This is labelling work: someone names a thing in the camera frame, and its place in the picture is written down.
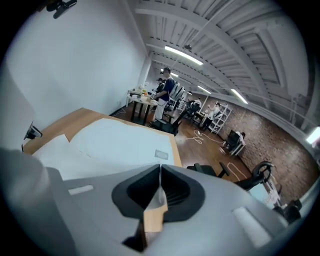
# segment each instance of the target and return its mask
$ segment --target metal rack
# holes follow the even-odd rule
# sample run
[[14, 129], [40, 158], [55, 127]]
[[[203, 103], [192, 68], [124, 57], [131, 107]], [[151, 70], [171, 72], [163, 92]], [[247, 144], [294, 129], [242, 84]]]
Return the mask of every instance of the metal rack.
[[232, 112], [232, 108], [230, 108], [228, 104], [227, 105], [221, 104], [220, 107], [221, 107], [220, 112], [222, 113], [222, 115], [218, 119], [213, 120], [209, 126], [210, 131], [215, 134], [218, 134], [220, 132], [221, 128], [225, 125], [225, 122], [228, 120]]

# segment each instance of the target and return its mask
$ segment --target brick wall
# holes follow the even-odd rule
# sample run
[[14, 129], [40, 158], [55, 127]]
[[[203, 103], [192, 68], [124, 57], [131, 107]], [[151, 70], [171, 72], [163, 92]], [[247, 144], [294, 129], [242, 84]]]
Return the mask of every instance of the brick wall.
[[[189, 100], [206, 96], [189, 95]], [[270, 161], [277, 169], [273, 176], [282, 185], [285, 200], [298, 199], [313, 185], [320, 172], [316, 162], [291, 135], [268, 119], [243, 107], [209, 97], [202, 111], [216, 101], [228, 104], [233, 110], [219, 135], [226, 138], [230, 130], [245, 132], [246, 146], [240, 153], [242, 161], [252, 170], [262, 161]]]

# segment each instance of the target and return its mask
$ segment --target man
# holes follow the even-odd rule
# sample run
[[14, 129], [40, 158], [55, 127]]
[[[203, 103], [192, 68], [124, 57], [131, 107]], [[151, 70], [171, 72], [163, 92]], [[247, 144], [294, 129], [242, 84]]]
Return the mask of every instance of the man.
[[171, 77], [171, 69], [169, 67], [165, 67], [162, 72], [163, 76], [166, 78], [166, 82], [164, 88], [161, 92], [158, 92], [153, 98], [159, 99], [158, 106], [156, 106], [155, 114], [153, 117], [153, 121], [157, 119], [162, 119], [162, 115], [164, 113], [165, 107], [170, 99], [169, 95], [173, 88], [175, 87], [175, 81]]
[[200, 97], [199, 97], [198, 99], [196, 99], [193, 103], [191, 103], [191, 106], [192, 106], [193, 104], [199, 104], [199, 107], [201, 108], [202, 103], [201, 103], [200, 99], [201, 99]]
[[211, 125], [212, 121], [215, 119], [216, 116], [220, 113], [220, 103], [217, 102], [213, 108], [208, 105], [208, 108], [211, 110], [209, 115], [207, 116], [206, 120], [203, 123], [202, 129], [205, 131]]
[[[162, 78], [158, 78], [157, 83], [158, 83], [158, 87], [156, 89], [153, 89], [153, 91], [155, 91], [156, 94], [163, 91], [163, 89], [165, 87], [166, 80], [164, 80]], [[156, 109], [157, 109], [157, 106], [153, 106], [151, 111], [156, 111]]]
[[246, 134], [244, 132], [240, 133], [240, 131], [236, 131], [235, 133], [239, 135], [238, 143], [240, 142], [240, 143], [244, 144], [245, 143], [244, 139], [245, 139]]
[[158, 78], [157, 82], [158, 82], [158, 85], [159, 85], [159, 86], [158, 86], [157, 89], [155, 90], [155, 93], [156, 93], [156, 94], [158, 94], [158, 93], [160, 93], [160, 92], [163, 91], [163, 89], [164, 89], [164, 87], [165, 87], [166, 80], [163, 80], [162, 78]]

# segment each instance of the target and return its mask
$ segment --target fluorescent light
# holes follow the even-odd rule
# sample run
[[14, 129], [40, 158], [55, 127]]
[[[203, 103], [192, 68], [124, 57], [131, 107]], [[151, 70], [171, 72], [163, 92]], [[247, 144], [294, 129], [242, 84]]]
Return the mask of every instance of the fluorescent light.
[[179, 54], [180, 56], [185, 57], [185, 58], [189, 59], [190, 61], [193, 61], [193, 62], [197, 63], [198, 65], [202, 65], [202, 64], [203, 64], [201, 61], [197, 60], [197, 59], [194, 58], [194, 57], [191, 57], [191, 56], [188, 55], [188, 54], [185, 54], [185, 53], [182, 52], [182, 51], [176, 50], [176, 49], [171, 48], [171, 47], [169, 47], [169, 46], [164, 47], [164, 49], [166, 49], [167, 51], [173, 52], [173, 53], [175, 53], [175, 54]]
[[211, 94], [211, 92], [210, 92], [210, 91], [208, 91], [208, 90], [206, 90], [205, 88], [202, 88], [202, 87], [201, 87], [201, 86], [199, 86], [199, 85], [198, 85], [198, 87], [199, 87], [201, 90], [205, 91], [206, 93]]
[[315, 141], [317, 141], [320, 138], [320, 127], [314, 129], [313, 133], [309, 135], [309, 137], [306, 139], [306, 142], [309, 144], [313, 144]]
[[248, 102], [245, 100], [244, 97], [242, 97], [242, 96], [240, 95], [239, 92], [237, 92], [235, 89], [231, 89], [231, 91], [233, 91], [233, 93], [234, 93], [235, 95], [237, 95], [245, 104], [248, 104]]
[[171, 75], [173, 75], [174, 77], [177, 77], [177, 78], [179, 77], [177, 74], [172, 73], [172, 72], [171, 72]]

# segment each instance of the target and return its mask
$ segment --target white shirt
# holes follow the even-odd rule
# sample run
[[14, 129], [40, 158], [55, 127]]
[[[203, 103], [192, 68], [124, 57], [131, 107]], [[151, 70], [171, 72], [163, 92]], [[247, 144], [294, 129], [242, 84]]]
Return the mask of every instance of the white shirt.
[[210, 114], [208, 115], [208, 118], [210, 120], [215, 119], [214, 116], [220, 111], [220, 108], [216, 105], [213, 110], [210, 112]]
[[242, 134], [240, 133], [240, 131], [236, 131], [235, 133], [240, 136], [239, 141], [240, 141], [242, 144], [245, 144], [244, 137], [242, 137]]
[[202, 103], [201, 103], [201, 101], [199, 100], [199, 99], [197, 99], [195, 102], [193, 102], [191, 105], [193, 105], [193, 104], [199, 104], [199, 106], [200, 106], [200, 108], [201, 108], [201, 106], [202, 106]]

